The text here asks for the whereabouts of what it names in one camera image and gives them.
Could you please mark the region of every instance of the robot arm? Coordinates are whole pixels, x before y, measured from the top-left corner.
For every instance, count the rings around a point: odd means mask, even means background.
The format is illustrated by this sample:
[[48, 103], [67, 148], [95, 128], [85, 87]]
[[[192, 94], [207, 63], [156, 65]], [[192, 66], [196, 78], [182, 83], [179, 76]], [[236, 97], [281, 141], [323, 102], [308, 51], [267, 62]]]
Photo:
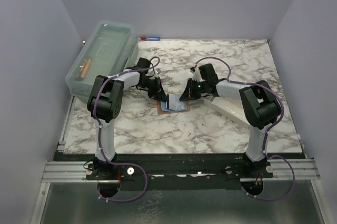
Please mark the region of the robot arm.
[[[150, 61], [145, 58], [140, 58], [137, 65], [132, 69], [145, 69], [150, 67]], [[132, 86], [141, 88], [147, 91], [149, 98], [166, 101], [167, 96], [163, 90], [161, 80], [159, 77], [150, 79], [146, 76], [147, 71], [144, 72], [130, 72], [127, 74], [120, 74], [117, 78], [110, 80], [103, 89], [103, 92], [98, 100], [96, 116], [100, 120], [101, 126], [101, 144], [106, 157], [111, 161], [116, 155], [114, 147], [114, 122], [121, 111], [123, 91]], [[102, 84], [109, 77], [98, 75], [95, 79], [91, 94], [88, 99], [87, 109], [93, 115], [93, 109], [96, 98]], [[97, 135], [99, 124], [95, 121]], [[105, 161], [101, 149], [97, 142], [97, 149], [95, 157], [100, 161]]]
[[[276, 98], [268, 91], [258, 86], [242, 85], [218, 79], [212, 64], [199, 67], [194, 71], [193, 79], [187, 80], [187, 87], [180, 101], [200, 99], [202, 94], [214, 97], [231, 97], [241, 100], [247, 121], [251, 125], [249, 144], [246, 157], [252, 165], [257, 165], [265, 160], [263, 153], [264, 136], [268, 125], [276, 122], [281, 113], [281, 107]], [[264, 80], [257, 82], [270, 89]]]

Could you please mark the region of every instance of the purple cable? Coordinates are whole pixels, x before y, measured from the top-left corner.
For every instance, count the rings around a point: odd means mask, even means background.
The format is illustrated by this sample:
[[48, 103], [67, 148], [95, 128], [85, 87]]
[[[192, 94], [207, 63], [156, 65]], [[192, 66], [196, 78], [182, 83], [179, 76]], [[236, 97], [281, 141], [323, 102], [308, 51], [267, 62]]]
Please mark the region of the purple cable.
[[231, 73], [232, 73], [231, 67], [229, 66], [229, 64], [227, 64], [227, 63], [226, 63], [224, 60], [222, 60], [222, 59], [219, 59], [219, 58], [216, 58], [216, 57], [204, 57], [204, 58], [198, 60], [198, 61], [195, 63], [195, 65], [197, 65], [200, 61], [205, 60], [205, 59], [215, 59], [215, 60], [218, 60], [218, 61], [224, 63], [224, 64], [227, 66], [228, 70], [229, 70], [229, 73], [228, 73], [228, 75], [227, 75], [227, 81], [228, 81], [229, 83], [239, 84], [239, 85], [249, 85], [249, 86], [257, 86], [257, 87], [260, 87], [260, 88], [262, 88], [262, 89], [268, 91], [268, 92], [271, 93], [272, 95], [274, 95], [275, 98], [277, 99], [277, 101], [279, 102], [279, 104], [280, 104], [280, 106], [281, 106], [281, 114], [280, 114], [280, 117], [278, 118], [278, 120], [277, 120], [275, 123], [273, 123], [270, 127], [267, 128], [267, 130], [266, 130], [266, 132], [265, 132], [265, 135], [264, 135], [264, 138], [263, 138], [262, 151], [264, 152], [264, 155], [266, 156], [267, 159], [274, 159], [274, 158], [277, 157], [277, 158], [282, 159], [283, 161], [285, 161], [285, 162], [289, 165], [290, 170], [291, 170], [291, 173], [292, 173], [292, 175], [293, 175], [293, 184], [292, 184], [290, 190], [289, 190], [285, 195], [283, 195], [283, 196], [281, 196], [281, 197], [278, 197], [278, 198], [270, 198], [270, 199], [269, 199], [269, 198], [263, 198], [263, 197], [251, 195], [251, 194], [249, 194], [243, 187], [242, 187], [242, 190], [246, 193], [247, 196], [249, 196], [249, 197], [251, 197], [251, 198], [254, 198], [254, 199], [264, 200], [264, 201], [276, 201], [276, 200], [280, 200], [280, 199], [284, 199], [284, 198], [288, 197], [288, 196], [293, 192], [293, 190], [294, 190], [294, 188], [295, 188], [295, 185], [296, 185], [296, 178], [295, 178], [295, 172], [294, 172], [294, 169], [293, 169], [293, 167], [291, 166], [291, 164], [290, 164], [285, 158], [283, 158], [283, 157], [281, 157], [281, 156], [279, 156], [279, 155], [273, 155], [273, 156], [269, 157], [268, 154], [267, 154], [267, 149], [266, 149], [269, 131], [270, 131], [273, 127], [275, 127], [275, 126], [282, 120], [282, 118], [283, 118], [283, 116], [284, 116], [284, 106], [283, 106], [282, 99], [281, 99], [281, 98], [277, 95], [277, 93], [275, 93], [273, 90], [271, 90], [271, 89], [269, 89], [269, 88], [267, 88], [267, 87], [265, 87], [265, 86], [262, 86], [262, 85], [260, 85], [260, 84], [257, 84], [257, 83], [245, 83], [245, 82], [239, 82], [239, 81], [231, 81], [231, 80], [230, 80], [230, 75], [231, 75]]
[[97, 120], [98, 125], [99, 125], [99, 127], [98, 127], [98, 136], [97, 136], [98, 139], [97, 139], [97, 141], [98, 141], [98, 146], [99, 146], [99, 148], [101, 149], [102, 156], [104, 157], [105, 161], [106, 161], [107, 163], [111, 164], [111, 165], [116, 165], [116, 166], [134, 166], [134, 167], [137, 167], [137, 168], [139, 168], [139, 169], [143, 172], [143, 174], [144, 174], [144, 176], [145, 176], [145, 186], [144, 186], [143, 191], [142, 191], [139, 195], [137, 195], [136, 197], [131, 198], [131, 199], [110, 199], [110, 198], [105, 198], [105, 197], [103, 197], [103, 196], [101, 195], [100, 188], [98, 188], [98, 193], [100, 194], [100, 197], [99, 197], [99, 198], [103, 198], [103, 199], [105, 199], [105, 200], [107, 200], [107, 201], [112, 201], [112, 202], [130, 202], [130, 201], [134, 201], [134, 200], [140, 198], [141, 196], [143, 196], [144, 193], [145, 193], [145, 191], [146, 191], [146, 189], [147, 189], [147, 174], [146, 174], [146, 171], [145, 171], [141, 166], [139, 166], [139, 165], [136, 165], [136, 164], [128, 164], [128, 163], [119, 164], [119, 163], [116, 163], [116, 162], [111, 162], [111, 161], [107, 158], [107, 156], [105, 155], [105, 153], [104, 153], [104, 151], [103, 151], [103, 148], [102, 148], [102, 142], [101, 142], [101, 125], [102, 125], [102, 123], [101, 123], [101, 121], [100, 121], [100, 120], [97, 118], [97, 116], [96, 116], [96, 110], [97, 110], [97, 103], [98, 103], [98, 100], [100, 99], [100, 96], [101, 96], [101, 94], [102, 94], [102, 91], [103, 91], [104, 87], [106, 86], [106, 84], [107, 84], [110, 80], [115, 79], [115, 78], [118, 78], [119, 76], [122, 76], [122, 75], [127, 74], [127, 73], [144, 72], [144, 71], [146, 71], [146, 70], [154, 69], [154, 68], [157, 67], [157, 66], [159, 65], [159, 63], [160, 63], [160, 58], [157, 57], [157, 56], [151, 58], [150, 61], [152, 61], [152, 60], [155, 59], [155, 58], [158, 59], [158, 62], [157, 62], [157, 64], [153, 65], [152, 67], [145, 68], [145, 69], [137, 69], [137, 70], [125, 70], [125, 71], [123, 71], [123, 72], [121, 72], [121, 73], [119, 73], [119, 74], [116, 74], [116, 75], [114, 75], [114, 76], [111, 76], [110, 78], [108, 78], [108, 79], [102, 84], [100, 90], [98, 91], [97, 98], [96, 98], [96, 101], [95, 101], [95, 104], [94, 104], [93, 116], [94, 116], [94, 118]]

